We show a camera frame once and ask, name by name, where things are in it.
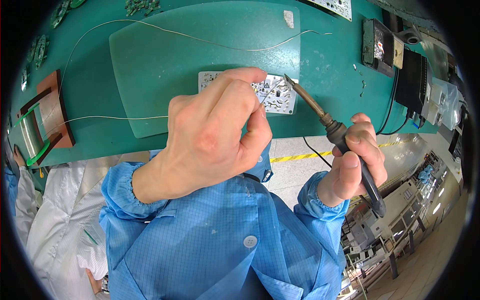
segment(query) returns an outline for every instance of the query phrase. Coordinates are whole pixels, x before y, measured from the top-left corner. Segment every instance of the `green anti-static mat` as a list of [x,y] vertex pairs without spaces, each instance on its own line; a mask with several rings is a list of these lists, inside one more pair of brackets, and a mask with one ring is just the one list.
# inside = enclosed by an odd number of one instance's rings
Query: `green anti-static mat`
[[[289,28],[283,11],[292,11]],[[197,4],[142,21],[234,48],[260,49],[300,33],[300,14],[287,5],[227,1]],[[110,38],[110,54],[128,118],[166,116],[177,95],[198,93],[198,73],[258,66],[299,79],[300,37],[265,51],[239,51],[133,23]],[[167,132],[167,118],[129,120],[136,138]]]

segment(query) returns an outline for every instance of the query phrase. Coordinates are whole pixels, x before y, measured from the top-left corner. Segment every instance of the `person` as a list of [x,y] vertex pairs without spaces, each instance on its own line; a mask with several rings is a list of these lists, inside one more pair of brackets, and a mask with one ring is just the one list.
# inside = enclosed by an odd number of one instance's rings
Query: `person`
[[15,223],[40,280],[57,299],[109,299],[102,292],[108,268],[98,223],[105,205],[100,189],[108,168],[123,156],[53,166],[38,211],[32,176],[17,146],[13,158],[20,169]]
[[359,156],[380,185],[384,155],[370,119],[354,115],[351,151],[333,149],[332,170],[305,183],[292,212],[260,183],[271,174],[272,132],[251,83],[266,75],[228,70],[201,93],[173,98],[165,149],[110,168],[100,224],[112,297],[336,298],[348,199],[365,193]]

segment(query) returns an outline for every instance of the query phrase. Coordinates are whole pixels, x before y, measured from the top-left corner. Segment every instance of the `black cable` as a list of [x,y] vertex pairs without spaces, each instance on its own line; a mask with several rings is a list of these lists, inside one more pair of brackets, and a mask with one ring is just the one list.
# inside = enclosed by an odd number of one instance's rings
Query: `black cable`
[[387,117],[385,119],[385,122],[383,126],[377,131],[375,134],[379,135],[382,133],[382,131],[385,129],[385,126],[387,125],[388,119],[390,118],[390,113],[392,112],[392,107],[393,107],[393,102],[395,101],[395,96],[396,96],[396,86],[398,84],[398,68],[395,69],[395,76],[393,79],[393,85],[392,85],[392,92],[390,92],[390,108],[388,109]]
[[400,127],[399,127],[397,130],[395,130],[394,132],[391,132],[391,133],[382,133],[382,134],[383,134],[383,135],[392,135],[392,134],[395,134],[395,133],[399,132],[400,129],[402,129],[403,126],[405,126],[405,124],[407,123],[408,119],[409,119],[409,112],[407,112],[407,116],[405,117],[405,122],[403,122],[402,126],[400,126]]
[[330,168],[332,168],[332,165],[330,165],[330,164],[328,163],[328,161],[326,161],[326,159],[325,159],[323,156],[320,155],[320,153],[318,153],[315,149],[313,149],[312,147],[310,147],[310,145],[307,143],[307,140],[305,139],[305,137],[303,137],[303,140],[305,141],[305,144],[307,145],[307,147],[310,148],[310,150],[314,151],[315,154],[317,154],[319,158],[321,158]]

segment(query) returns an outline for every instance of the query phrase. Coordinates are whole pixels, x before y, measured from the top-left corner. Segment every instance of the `solder wire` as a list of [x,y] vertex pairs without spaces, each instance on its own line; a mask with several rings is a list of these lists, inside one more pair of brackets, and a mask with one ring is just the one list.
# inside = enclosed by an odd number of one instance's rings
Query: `solder wire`
[[[112,21],[108,21],[108,22],[105,22],[105,23],[102,23],[102,24],[99,24],[93,28],[91,28],[90,30],[88,30],[87,32],[85,32],[81,37],[80,39],[75,43],[75,46],[73,46],[73,49],[70,53],[70,56],[68,57],[68,60],[67,60],[67,64],[65,65],[65,69],[63,69],[63,74],[62,74],[62,78],[61,78],[61,81],[60,81],[60,86],[59,86],[59,98],[60,98],[60,91],[61,91],[61,88],[62,88],[62,85],[63,85],[63,79],[65,78],[65,72],[67,71],[67,67],[68,67],[68,63],[70,62],[70,59],[72,58],[72,54],[73,52],[75,51],[75,48],[77,47],[78,43],[83,39],[83,37],[85,35],[87,35],[90,31],[100,27],[100,26],[103,26],[103,25],[106,25],[106,24],[109,24],[109,23],[113,23],[113,22],[121,22],[121,21],[129,21],[129,22],[137,22],[137,23],[142,23],[142,24],[145,24],[145,25],[148,25],[148,26],[152,26],[154,28],[157,28],[157,29],[160,29],[160,30],[163,30],[165,32],[170,32],[170,33],[174,33],[174,34],[177,34],[177,35],[181,35],[181,36],[186,36],[186,37],[189,37],[189,38],[192,38],[192,39],[195,39],[195,40],[198,40],[198,41],[202,41],[202,42],[205,42],[205,43],[210,43],[210,44],[213,44],[213,45],[216,45],[216,46],[220,46],[220,47],[224,47],[224,48],[227,48],[227,49],[232,49],[232,50],[240,50],[240,51],[264,51],[264,50],[270,50],[270,49],[273,49],[273,48],[276,48],[280,45],[283,45],[291,40],[293,40],[294,38],[298,37],[298,36],[301,36],[303,35],[304,33],[307,33],[307,32],[313,32],[315,34],[318,34],[318,35],[331,35],[332,33],[319,33],[319,32],[316,32],[315,30],[305,30],[305,31],[302,31],[294,36],[292,36],[291,38],[279,43],[279,44],[276,44],[274,46],[271,46],[271,47],[268,47],[268,48],[263,48],[263,49],[242,49],[242,48],[235,48],[235,47],[230,47],[230,46],[225,46],[225,45],[221,45],[221,44],[218,44],[218,43],[215,43],[215,42],[211,42],[211,41],[207,41],[207,40],[204,40],[204,39],[201,39],[201,38],[198,38],[198,37],[194,37],[194,36],[190,36],[190,35],[187,35],[185,33],[181,33],[181,32],[177,32],[177,31],[173,31],[173,30],[168,30],[168,29],[165,29],[165,28],[162,28],[160,26],[156,26],[156,25],[153,25],[153,24],[150,24],[150,23],[147,23],[147,22],[143,22],[143,21],[138,21],[138,20],[129,20],[129,19],[119,19],[119,20],[112,20]],[[47,117],[42,121],[42,123],[40,125],[42,125],[51,115],[51,113],[53,112],[53,110],[55,109],[55,107],[57,106],[58,102],[53,106],[52,110],[50,111],[50,113],[47,115]],[[106,116],[87,116],[87,117],[81,117],[81,118],[76,118],[76,119],[72,119],[72,120],[68,120],[62,124],[65,124],[67,122],[70,122],[70,121],[73,121],[73,120],[79,120],[79,119],[84,119],[84,118],[109,118],[109,119],[120,119],[120,120],[144,120],[144,119],[153,119],[153,118],[165,118],[166,116],[159,116],[159,117],[149,117],[149,118],[116,118],[116,117],[106,117]]]

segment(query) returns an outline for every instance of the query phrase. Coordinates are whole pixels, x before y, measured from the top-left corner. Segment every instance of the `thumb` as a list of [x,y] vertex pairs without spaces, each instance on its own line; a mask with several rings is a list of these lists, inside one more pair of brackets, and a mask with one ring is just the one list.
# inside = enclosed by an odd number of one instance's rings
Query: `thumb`
[[272,139],[272,130],[268,124],[265,106],[261,104],[247,121],[247,133],[240,140],[238,161],[242,168],[252,168],[262,151]]
[[333,185],[335,195],[342,199],[351,198],[361,182],[360,159],[352,151],[341,157],[338,180]]

